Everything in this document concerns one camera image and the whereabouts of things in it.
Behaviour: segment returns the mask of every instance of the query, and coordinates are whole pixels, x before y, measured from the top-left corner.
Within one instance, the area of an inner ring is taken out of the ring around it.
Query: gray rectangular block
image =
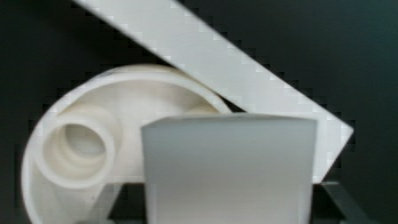
[[[310,222],[317,122],[233,114],[143,128],[150,224]]]

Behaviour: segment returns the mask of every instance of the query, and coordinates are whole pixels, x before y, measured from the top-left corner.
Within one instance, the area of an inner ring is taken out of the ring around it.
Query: white plastic part
[[[167,116],[212,113],[230,113],[219,96],[164,66],[112,69],[66,94],[25,150],[24,199],[34,224],[111,223],[121,184],[144,182],[143,125]]]
[[[75,0],[160,58],[251,113],[318,120],[313,182],[352,127],[292,88],[175,0]]]

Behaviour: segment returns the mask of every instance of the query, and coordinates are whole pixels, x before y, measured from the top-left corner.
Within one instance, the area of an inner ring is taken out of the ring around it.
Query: white plastic strip
[[[352,127],[263,68],[176,1],[75,1],[247,112],[318,120],[313,173],[318,183]]]

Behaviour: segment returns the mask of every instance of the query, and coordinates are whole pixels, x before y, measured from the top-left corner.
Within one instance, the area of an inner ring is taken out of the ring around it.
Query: black background
[[[356,128],[329,179],[398,223],[398,2],[189,0],[189,8]],[[29,223],[20,162],[63,94],[109,68],[162,63],[70,0],[0,1],[0,223]]]

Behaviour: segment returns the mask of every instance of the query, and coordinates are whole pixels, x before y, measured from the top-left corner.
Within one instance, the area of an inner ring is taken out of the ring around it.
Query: plastic roll
[[[231,113],[212,90],[171,67],[123,66],[63,96],[24,157],[34,224],[105,223],[123,183],[144,183],[141,127],[167,116]]]
[[[57,116],[43,136],[36,163],[45,177],[61,187],[89,188],[114,165],[119,121],[100,106],[75,105]]]

